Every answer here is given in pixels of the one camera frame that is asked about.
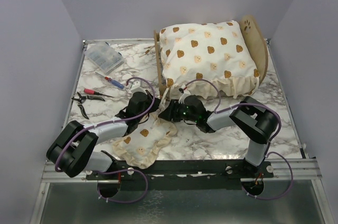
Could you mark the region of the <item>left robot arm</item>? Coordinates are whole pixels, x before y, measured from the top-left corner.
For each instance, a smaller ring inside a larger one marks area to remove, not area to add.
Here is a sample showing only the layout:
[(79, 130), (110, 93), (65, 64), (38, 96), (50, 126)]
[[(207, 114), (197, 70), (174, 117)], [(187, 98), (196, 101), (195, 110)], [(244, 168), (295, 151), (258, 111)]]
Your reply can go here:
[(128, 105), (112, 119), (98, 124), (84, 125), (69, 122), (46, 152), (55, 170), (73, 178), (82, 171), (98, 171), (105, 179), (115, 176), (114, 158), (94, 147), (104, 141), (120, 138), (135, 131), (141, 119), (156, 111), (160, 99), (149, 91), (133, 93)]

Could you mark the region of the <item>small bear print pillow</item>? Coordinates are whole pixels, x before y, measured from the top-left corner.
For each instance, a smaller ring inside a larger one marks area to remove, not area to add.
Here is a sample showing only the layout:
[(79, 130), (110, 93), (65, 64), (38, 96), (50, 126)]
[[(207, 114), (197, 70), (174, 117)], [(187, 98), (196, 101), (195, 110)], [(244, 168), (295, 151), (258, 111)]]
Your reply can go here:
[(152, 113), (142, 118), (132, 133), (114, 141), (112, 151), (128, 165), (146, 169), (154, 164), (160, 150), (171, 142), (176, 133), (173, 123)]

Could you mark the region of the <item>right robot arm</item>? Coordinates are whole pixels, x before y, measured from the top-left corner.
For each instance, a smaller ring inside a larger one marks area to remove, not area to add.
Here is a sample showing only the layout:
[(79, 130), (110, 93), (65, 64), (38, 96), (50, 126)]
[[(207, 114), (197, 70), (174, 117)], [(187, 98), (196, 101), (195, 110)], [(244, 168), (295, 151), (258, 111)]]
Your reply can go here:
[(238, 126), (248, 137), (249, 146), (242, 170), (246, 176), (254, 177), (261, 172), (271, 141), (281, 129), (281, 118), (272, 109), (252, 97), (219, 112), (209, 111), (195, 95), (184, 100), (171, 100), (159, 118), (173, 123), (192, 122), (204, 133)]

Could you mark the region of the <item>wooden pet bed frame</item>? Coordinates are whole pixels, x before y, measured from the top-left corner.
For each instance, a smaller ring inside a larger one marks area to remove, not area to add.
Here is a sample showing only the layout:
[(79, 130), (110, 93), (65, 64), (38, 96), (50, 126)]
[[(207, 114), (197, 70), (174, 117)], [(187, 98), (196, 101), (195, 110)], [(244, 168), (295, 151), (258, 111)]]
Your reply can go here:
[[(268, 48), (267, 41), (264, 39), (261, 29), (257, 21), (252, 15), (245, 15), (239, 21), (241, 34), (245, 41), (246, 47), (250, 53), (251, 58), (256, 64), (259, 73), (259, 84), (262, 84), (268, 69)], [(157, 78), (159, 94), (163, 96), (166, 83), (162, 76), (163, 66), (160, 56), (159, 33), (153, 31), (154, 44), (155, 44), (155, 58), (157, 67)]]

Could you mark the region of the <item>large bear print cushion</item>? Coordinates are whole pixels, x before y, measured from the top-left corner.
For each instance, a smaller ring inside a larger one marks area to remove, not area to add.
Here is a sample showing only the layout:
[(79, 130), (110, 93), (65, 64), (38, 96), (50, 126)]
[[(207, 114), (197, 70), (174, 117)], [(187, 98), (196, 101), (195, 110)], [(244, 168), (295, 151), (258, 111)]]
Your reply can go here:
[(237, 98), (261, 84), (258, 63), (249, 51), (240, 24), (175, 24), (154, 33), (160, 95), (178, 99), (179, 89), (204, 99), (219, 92)]

